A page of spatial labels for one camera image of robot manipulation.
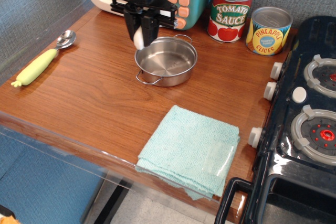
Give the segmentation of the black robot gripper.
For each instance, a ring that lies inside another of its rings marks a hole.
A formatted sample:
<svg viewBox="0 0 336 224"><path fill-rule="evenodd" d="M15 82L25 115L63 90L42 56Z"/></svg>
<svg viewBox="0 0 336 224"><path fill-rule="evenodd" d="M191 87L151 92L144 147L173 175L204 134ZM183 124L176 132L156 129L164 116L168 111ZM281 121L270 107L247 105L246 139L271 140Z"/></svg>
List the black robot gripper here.
<svg viewBox="0 0 336 224"><path fill-rule="evenodd" d="M130 39L142 28L144 46L157 39L159 26L177 26L177 6L168 0L112 0L111 10L124 15Z"/></svg>

